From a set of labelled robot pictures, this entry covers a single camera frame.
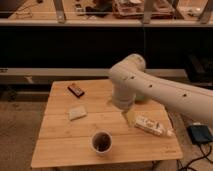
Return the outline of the translucent pointed end tool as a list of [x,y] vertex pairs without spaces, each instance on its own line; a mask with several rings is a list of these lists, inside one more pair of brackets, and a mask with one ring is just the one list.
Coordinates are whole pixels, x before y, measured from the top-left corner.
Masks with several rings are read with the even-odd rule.
[[135,124],[135,112],[133,109],[129,109],[122,112],[124,119],[126,120],[129,127],[133,127]]

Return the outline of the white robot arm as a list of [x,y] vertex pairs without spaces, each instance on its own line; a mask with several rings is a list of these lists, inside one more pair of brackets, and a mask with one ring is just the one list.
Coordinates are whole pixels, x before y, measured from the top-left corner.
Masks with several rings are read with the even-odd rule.
[[145,95],[213,128],[212,90],[152,76],[145,67],[141,55],[131,54],[110,68],[112,102],[116,107],[127,110],[137,95]]

